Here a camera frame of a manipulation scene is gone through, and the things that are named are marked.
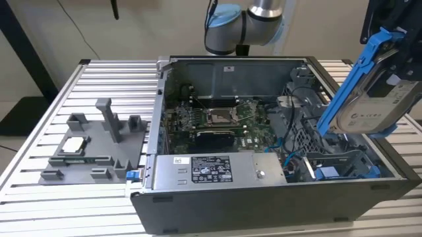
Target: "warning label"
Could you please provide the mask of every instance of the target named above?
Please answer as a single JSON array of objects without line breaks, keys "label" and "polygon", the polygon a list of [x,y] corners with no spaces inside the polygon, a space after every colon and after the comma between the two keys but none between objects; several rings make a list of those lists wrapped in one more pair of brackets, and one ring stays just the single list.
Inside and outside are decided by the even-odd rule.
[{"label": "warning label", "polygon": [[230,157],[193,157],[193,182],[233,182]]}]

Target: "white sticker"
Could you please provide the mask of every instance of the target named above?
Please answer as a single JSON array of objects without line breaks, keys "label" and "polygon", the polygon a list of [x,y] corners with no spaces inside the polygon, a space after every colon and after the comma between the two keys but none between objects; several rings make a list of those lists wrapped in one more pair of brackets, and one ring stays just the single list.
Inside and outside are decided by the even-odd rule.
[{"label": "white sticker", "polygon": [[225,72],[234,72],[235,71],[235,67],[234,66],[229,66],[223,68]]},{"label": "white sticker", "polygon": [[190,157],[175,157],[174,164],[190,164],[191,158]]}]

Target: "gray case panel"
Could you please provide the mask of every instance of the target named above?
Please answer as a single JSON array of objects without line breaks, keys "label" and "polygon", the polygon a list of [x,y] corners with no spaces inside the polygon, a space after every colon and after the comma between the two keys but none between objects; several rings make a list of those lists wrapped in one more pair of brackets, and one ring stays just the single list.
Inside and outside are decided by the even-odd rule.
[{"label": "gray case panel", "polygon": [[[85,131],[74,132],[71,130],[67,131],[66,136],[61,142],[59,148],[54,154],[55,158],[63,157],[58,154],[61,153],[62,147],[69,137],[75,136],[89,136],[91,141],[87,144],[85,149],[86,158],[107,158],[113,157],[114,165],[98,165],[97,163],[81,163],[81,164],[70,164],[67,166],[51,166],[49,165],[46,170],[59,169],[63,173],[61,179],[46,180],[40,178],[39,184],[51,185],[51,184],[109,184],[109,183],[125,183],[126,182],[126,170],[137,169],[143,141],[146,136],[146,131],[130,132],[127,121],[121,121],[121,135],[122,141],[121,143],[114,143],[113,138],[109,132],[103,128],[102,121],[91,121],[89,123],[83,123]],[[143,127],[147,127],[147,122],[143,121]],[[115,167],[117,164],[125,166],[127,161],[130,161],[131,167],[127,169],[122,169],[122,167]],[[110,179],[94,178],[102,177],[101,175],[91,175],[94,168],[107,168],[110,172]]]},{"label": "gray case panel", "polygon": [[250,189],[134,193],[147,233],[183,234],[356,220],[413,187],[408,180],[312,183]]}]

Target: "blue cable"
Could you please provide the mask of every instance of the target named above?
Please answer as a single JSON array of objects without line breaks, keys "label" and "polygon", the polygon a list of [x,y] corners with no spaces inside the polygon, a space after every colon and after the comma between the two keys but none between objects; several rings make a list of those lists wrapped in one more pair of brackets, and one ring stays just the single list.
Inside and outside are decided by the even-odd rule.
[{"label": "blue cable", "polygon": [[288,166],[289,161],[290,161],[292,157],[296,155],[296,153],[297,153],[297,152],[293,152],[293,153],[290,153],[290,155],[288,156],[284,167]]},{"label": "blue cable", "polygon": [[269,153],[270,152],[270,149],[274,149],[274,148],[280,148],[281,146],[282,146],[282,144],[284,144],[284,141],[282,141],[282,138],[280,137],[278,139],[277,139],[277,145],[276,146],[269,146],[266,149],[265,149],[265,153]]}]

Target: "metal slotted surface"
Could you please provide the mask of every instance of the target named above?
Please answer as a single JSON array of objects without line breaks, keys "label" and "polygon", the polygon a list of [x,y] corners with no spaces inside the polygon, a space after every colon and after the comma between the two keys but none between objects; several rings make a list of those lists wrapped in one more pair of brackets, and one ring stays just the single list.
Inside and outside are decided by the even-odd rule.
[{"label": "metal slotted surface", "polygon": [[[321,61],[338,83],[350,66],[341,60]],[[30,136],[0,183],[2,236],[138,236],[147,237],[125,184],[39,186],[40,170],[67,131],[71,112],[85,112],[101,120],[94,110],[99,97],[111,97],[121,119],[139,114],[151,120],[157,86],[155,61],[93,61],[79,67],[55,101],[44,120]],[[422,129],[405,116],[388,138],[417,173],[422,174]],[[422,187],[402,199],[378,204],[353,223],[332,223],[272,229],[205,233],[199,236],[422,236]]]}]

